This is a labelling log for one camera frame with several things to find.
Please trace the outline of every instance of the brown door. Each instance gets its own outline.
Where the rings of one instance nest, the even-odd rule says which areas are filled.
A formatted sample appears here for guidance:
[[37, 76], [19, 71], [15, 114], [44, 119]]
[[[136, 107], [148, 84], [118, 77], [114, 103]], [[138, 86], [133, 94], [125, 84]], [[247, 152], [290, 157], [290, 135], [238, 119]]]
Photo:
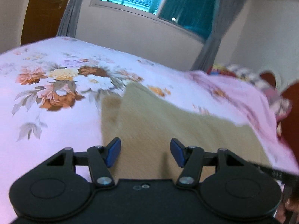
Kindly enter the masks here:
[[29, 0], [21, 45], [55, 37], [68, 0]]

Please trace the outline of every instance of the floral bedsheet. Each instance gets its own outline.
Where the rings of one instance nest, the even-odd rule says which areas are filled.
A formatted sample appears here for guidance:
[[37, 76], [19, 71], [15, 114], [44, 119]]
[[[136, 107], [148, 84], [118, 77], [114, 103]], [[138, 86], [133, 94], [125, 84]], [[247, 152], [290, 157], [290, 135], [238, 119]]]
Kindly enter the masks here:
[[[8, 191], [17, 178], [64, 147], [85, 151], [102, 144], [101, 99], [123, 95], [131, 81], [184, 110], [249, 123], [242, 112], [219, 103], [186, 73], [127, 53], [69, 37], [11, 50], [0, 56], [1, 223], [16, 217]], [[298, 170], [288, 149], [266, 152], [274, 165]], [[89, 179], [85, 167], [77, 167], [77, 173]]]

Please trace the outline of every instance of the brown flower print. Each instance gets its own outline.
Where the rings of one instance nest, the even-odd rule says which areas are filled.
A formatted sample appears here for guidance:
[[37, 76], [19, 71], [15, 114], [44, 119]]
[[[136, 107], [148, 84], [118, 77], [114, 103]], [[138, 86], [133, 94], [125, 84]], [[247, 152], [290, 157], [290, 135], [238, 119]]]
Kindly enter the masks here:
[[43, 72], [40, 67], [35, 69], [34, 71], [23, 68], [22, 73], [18, 75], [16, 82], [20, 83], [21, 85], [38, 83], [40, 79], [47, 78], [45, 74], [46, 73]]
[[54, 85], [45, 85], [45, 89], [37, 93], [37, 98], [41, 99], [40, 108], [48, 111], [58, 111], [61, 108], [73, 107], [76, 101], [80, 101], [84, 96], [76, 91], [71, 91], [65, 85], [60, 91], [65, 91], [65, 95], [58, 95], [54, 90]]
[[108, 73], [98, 67], [91, 67], [91, 66], [82, 66], [80, 69], [78, 69], [78, 75], [88, 76], [88, 75], [95, 75], [99, 77], [109, 77]]

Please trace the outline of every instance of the wall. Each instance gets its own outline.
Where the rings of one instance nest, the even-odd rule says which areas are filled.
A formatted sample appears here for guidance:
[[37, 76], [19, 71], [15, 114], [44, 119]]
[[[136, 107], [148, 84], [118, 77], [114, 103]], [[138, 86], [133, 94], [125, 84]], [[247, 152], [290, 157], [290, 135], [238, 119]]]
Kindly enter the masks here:
[[222, 38], [215, 64], [228, 64], [231, 62], [231, 57], [237, 47], [238, 40], [242, 34], [243, 27], [247, 20], [252, 0], [247, 0], [243, 9], [240, 11], [235, 21], [232, 23], [224, 37]]
[[283, 90], [299, 79], [299, 0], [253, 0], [233, 62], [270, 69]]
[[[203, 44], [165, 23], [83, 0], [76, 38], [113, 48], [178, 70], [189, 70]], [[216, 61], [229, 61], [246, 21], [251, 0], [224, 37]]]
[[0, 53], [20, 46], [29, 0], [0, 0]]

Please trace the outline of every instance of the flower print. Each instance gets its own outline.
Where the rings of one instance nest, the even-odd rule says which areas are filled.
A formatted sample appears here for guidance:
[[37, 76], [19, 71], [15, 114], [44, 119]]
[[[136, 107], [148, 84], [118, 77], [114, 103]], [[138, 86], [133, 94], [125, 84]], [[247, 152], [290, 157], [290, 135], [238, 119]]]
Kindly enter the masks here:
[[16, 65], [14, 63], [4, 63], [0, 67], [0, 75], [8, 75], [12, 71], [16, 71]]
[[126, 79], [128, 79], [130, 81], [134, 81], [134, 82], [143, 81], [143, 78], [138, 76], [136, 73], [130, 73], [130, 72], [127, 72], [126, 70], [121, 70], [121, 71], [119, 71], [119, 73], [121, 75], [125, 76]]
[[41, 99], [40, 108], [48, 111], [58, 111], [61, 108], [73, 107], [76, 101], [80, 101], [84, 96], [76, 91], [70, 90], [65, 84], [59, 90], [55, 90], [55, 83], [44, 85], [44, 90], [37, 93], [37, 98]]
[[42, 71], [41, 67], [31, 71], [27, 68], [22, 69], [22, 73], [18, 75], [16, 82], [21, 85], [38, 83], [40, 79], [45, 79], [47, 76], [46, 73]]
[[193, 104], [193, 109], [194, 109], [195, 112], [200, 113], [202, 115], [210, 115], [210, 112], [207, 109], [201, 108], [201, 107], [196, 106], [194, 104]]
[[165, 93], [167, 93], [168, 95], [171, 95], [171, 92], [170, 92], [167, 88], [164, 88], [163, 91], [164, 91]]
[[114, 64], [115, 62], [109, 58], [105, 58], [105, 62], [108, 64]]
[[213, 95], [215, 96], [219, 96], [219, 97], [222, 97], [222, 98], [226, 98], [226, 94], [225, 92], [223, 92], [221, 89], [217, 88], [215, 90], [213, 90]]
[[82, 61], [78, 60], [63, 60], [62, 62], [59, 63], [61, 67], [78, 67], [83, 64]]
[[68, 80], [72, 81], [74, 77], [76, 77], [78, 74], [77, 70], [75, 69], [56, 69], [54, 71], [49, 72], [48, 76], [55, 78], [56, 80], [62, 81], [62, 80]]
[[95, 75], [99, 77], [109, 77], [108, 72], [100, 67], [82, 66], [78, 69], [78, 75]]
[[159, 87], [152, 87], [152, 86], [147, 86], [152, 92], [154, 92], [155, 94], [158, 94], [161, 97], [165, 97], [166, 94], [171, 95], [171, 92], [164, 88], [163, 90]]
[[109, 77], [98, 77], [95, 75], [78, 76], [76, 81], [77, 90], [80, 92], [88, 90], [97, 92], [99, 90], [110, 90], [115, 87]]

